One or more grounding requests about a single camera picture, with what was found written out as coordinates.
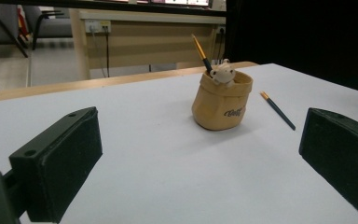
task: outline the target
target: pen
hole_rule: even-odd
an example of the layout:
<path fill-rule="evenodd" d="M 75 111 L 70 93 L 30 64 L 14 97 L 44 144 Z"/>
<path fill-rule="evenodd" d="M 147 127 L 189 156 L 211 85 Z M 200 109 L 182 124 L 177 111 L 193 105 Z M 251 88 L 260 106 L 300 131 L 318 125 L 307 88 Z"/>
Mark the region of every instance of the pen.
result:
<path fill-rule="evenodd" d="M 269 96 L 264 92 L 260 92 L 261 96 L 263 96 L 264 99 L 266 99 L 266 101 L 268 102 L 268 104 L 281 116 L 281 118 L 284 119 L 284 121 L 286 121 L 286 123 L 295 131 L 296 130 L 296 126 L 289 120 L 289 118 L 287 118 L 283 112 L 280 110 L 280 108 L 275 105 L 275 103 L 269 98 Z"/>
<path fill-rule="evenodd" d="M 194 44 L 196 45 L 197 51 L 199 52 L 199 55 L 200 55 L 200 58 L 204 62 L 206 71 L 209 74 L 212 71 L 211 64 L 209 63 L 208 59 L 206 58 L 205 53 L 203 52 L 202 47 L 201 47 L 199 41 L 197 40 L 197 38 L 194 35 L 191 35 L 191 36 L 193 36 Z"/>

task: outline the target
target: floor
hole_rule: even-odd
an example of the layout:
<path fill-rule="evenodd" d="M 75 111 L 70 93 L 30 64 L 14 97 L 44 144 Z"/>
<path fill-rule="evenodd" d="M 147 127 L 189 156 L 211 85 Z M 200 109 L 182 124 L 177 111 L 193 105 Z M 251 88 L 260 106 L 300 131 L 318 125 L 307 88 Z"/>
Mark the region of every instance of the floor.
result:
<path fill-rule="evenodd" d="M 0 45 L 0 90 L 78 81 L 72 38 L 39 39 L 36 50 L 24 58 L 14 45 Z M 173 70 L 174 63 L 151 64 L 152 72 Z M 149 64 L 109 68 L 111 77 L 149 72 Z M 90 70 L 91 78 L 103 78 L 102 69 Z"/>

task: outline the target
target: pen holder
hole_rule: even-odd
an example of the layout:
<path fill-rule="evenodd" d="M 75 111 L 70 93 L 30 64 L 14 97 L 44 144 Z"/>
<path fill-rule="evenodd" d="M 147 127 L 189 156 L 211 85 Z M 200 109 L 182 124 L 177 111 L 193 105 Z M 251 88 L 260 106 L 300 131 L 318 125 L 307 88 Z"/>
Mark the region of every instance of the pen holder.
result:
<path fill-rule="evenodd" d="M 192 106 L 194 120 L 208 130 L 225 130 L 241 123 L 253 79 L 237 71 L 234 84 L 215 84 L 204 72 Z"/>

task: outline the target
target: plush toy head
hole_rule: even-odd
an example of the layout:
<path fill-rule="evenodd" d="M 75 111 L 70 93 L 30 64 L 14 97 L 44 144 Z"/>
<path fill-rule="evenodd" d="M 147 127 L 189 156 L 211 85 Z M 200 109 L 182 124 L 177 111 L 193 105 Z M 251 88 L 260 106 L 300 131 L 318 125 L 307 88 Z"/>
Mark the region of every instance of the plush toy head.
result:
<path fill-rule="evenodd" d="M 229 59 L 223 60 L 223 63 L 213 69 L 210 74 L 216 85 L 226 83 L 230 87 L 234 84 L 235 70 L 231 67 Z"/>

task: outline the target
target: black curtain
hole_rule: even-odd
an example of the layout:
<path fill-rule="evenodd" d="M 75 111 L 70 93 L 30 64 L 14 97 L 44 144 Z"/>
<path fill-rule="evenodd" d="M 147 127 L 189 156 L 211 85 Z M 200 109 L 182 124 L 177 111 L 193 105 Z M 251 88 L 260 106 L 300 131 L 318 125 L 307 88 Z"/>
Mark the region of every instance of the black curtain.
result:
<path fill-rule="evenodd" d="M 227 0 L 225 48 L 358 90 L 358 1 Z"/>

